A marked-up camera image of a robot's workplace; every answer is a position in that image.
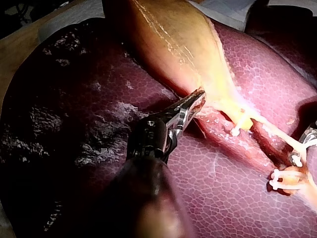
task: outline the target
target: metal grasper tip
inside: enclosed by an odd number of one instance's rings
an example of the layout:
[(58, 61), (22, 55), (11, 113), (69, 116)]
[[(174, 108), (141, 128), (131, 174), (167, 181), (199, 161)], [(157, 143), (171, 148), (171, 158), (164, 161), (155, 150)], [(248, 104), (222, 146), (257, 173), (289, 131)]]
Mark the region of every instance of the metal grasper tip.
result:
[(159, 114), (161, 114), (162, 120), (166, 123), (166, 127), (169, 130), (174, 130), (178, 137), (195, 115), (200, 112), (205, 102), (206, 93), (199, 88)]
[[(299, 142), (302, 144), (307, 144), (312, 140), (317, 139), (317, 121), (312, 122), (307, 129), (304, 131), (302, 134), (301, 138), (299, 139)], [(294, 166), (300, 166), (301, 167), (301, 162), (298, 161), (300, 159), (300, 154), (293, 150), (291, 154), (289, 155), (289, 161), (294, 165)]]

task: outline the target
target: dark red liver lobe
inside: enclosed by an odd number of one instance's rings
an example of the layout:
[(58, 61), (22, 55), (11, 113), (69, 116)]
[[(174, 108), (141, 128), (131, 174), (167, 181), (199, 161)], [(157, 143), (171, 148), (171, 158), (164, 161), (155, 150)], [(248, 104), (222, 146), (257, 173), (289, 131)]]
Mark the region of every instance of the dark red liver lobe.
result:
[[(266, 96), (263, 110), (278, 108), (269, 96), (276, 89), (275, 103), (297, 118), (283, 102), (314, 90), (277, 56), (260, 65), (257, 56), (272, 54), (268, 48), (221, 25), (217, 30), (241, 84), (258, 79), (249, 87)], [(89, 210), (124, 162), (136, 120), (176, 100), (132, 60), (104, 19), (64, 28), (38, 46), (13, 78), (0, 120), (0, 199), (17, 237), (87, 234)], [(288, 133), (297, 127), (284, 125)], [(252, 158), (243, 156), (247, 140), (236, 153), (224, 141), (205, 140), (193, 124), (168, 162), (198, 237), (316, 237), (315, 212), (297, 196), (268, 192), (269, 169), (245, 166)], [(106, 225), (101, 230), (109, 237)]]

